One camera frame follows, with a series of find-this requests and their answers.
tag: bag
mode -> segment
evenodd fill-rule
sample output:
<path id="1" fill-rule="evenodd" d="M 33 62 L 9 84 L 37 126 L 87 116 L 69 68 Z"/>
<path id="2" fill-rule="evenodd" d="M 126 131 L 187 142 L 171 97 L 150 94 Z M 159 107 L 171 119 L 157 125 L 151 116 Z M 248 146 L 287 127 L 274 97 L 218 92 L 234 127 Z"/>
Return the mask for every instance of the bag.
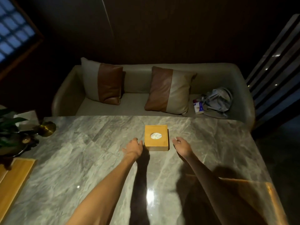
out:
<path id="1" fill-rule="evenodd" d="M 227 119 L 225 114 L 232 104 L 233 96 L 227 88 L 219 87 L 202 95 L 204 114 L 214 118 Z"/>

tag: sofa backrest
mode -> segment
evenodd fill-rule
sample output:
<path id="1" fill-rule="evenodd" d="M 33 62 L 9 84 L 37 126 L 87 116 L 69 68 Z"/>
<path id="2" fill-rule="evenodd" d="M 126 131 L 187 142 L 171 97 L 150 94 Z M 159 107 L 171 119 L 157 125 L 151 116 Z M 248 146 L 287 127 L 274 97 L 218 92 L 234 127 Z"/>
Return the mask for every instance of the sofa backrest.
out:
<path id="1" fill-rule="evenodd" d="M 196 72 L 192 82 L 191 94 L 206 93 L 217 87 L 233 89 L 235 82 L 244 81 L 239 68 L 230 63 L 203 63 L 203 64 L 139 64 L 122 65 L 126 72 L 125 93 L 149 93 L 151 86 L 152 66 L 181 71 Z M 82 69 L 78 66 L 77 74 L 82 79 Z"/>

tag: small box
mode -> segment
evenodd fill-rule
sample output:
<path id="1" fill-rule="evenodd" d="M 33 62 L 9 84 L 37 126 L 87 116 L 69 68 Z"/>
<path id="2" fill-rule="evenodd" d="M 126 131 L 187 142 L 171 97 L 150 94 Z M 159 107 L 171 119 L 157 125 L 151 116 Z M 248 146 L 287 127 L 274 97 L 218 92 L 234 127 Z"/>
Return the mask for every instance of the small box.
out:
<path id="1" fill-rule="evenodd" d="M 194 103 L 194 109 L 195 109 L 196 114 L 203 114 L 204 113 L 202 102 L 195 102 Z"/>
<path id="2" fill-rule="evenodd" d="M 168 151 L 168 126 L 146 125 L 144 144 L 149 151 Z"/>

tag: window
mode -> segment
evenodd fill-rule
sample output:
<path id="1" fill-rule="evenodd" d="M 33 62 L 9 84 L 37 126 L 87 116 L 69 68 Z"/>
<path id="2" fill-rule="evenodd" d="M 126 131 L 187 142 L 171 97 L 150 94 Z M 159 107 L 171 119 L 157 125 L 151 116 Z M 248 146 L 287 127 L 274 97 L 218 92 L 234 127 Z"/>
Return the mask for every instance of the window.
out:
<path id="1" fill-rule="evenodd" d="M 13 0 L 0 0 L 0 79 L 3 71 L 9 71 L 6 70 L 9 65 L 19 63 L 17 59 L 41 38 L 42 35 Z"/>

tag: wooden tissue box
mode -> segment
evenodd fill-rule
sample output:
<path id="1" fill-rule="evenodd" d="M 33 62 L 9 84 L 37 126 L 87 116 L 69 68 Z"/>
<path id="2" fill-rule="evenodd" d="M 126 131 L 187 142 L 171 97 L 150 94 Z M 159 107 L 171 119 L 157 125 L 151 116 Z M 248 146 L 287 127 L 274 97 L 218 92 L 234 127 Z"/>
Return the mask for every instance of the wooden tissue box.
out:
<path id="1" fill-rule="evenodd" d="M 168 126 L 146 125 L 144 144 L 149 151 L 168 151 Z"/>

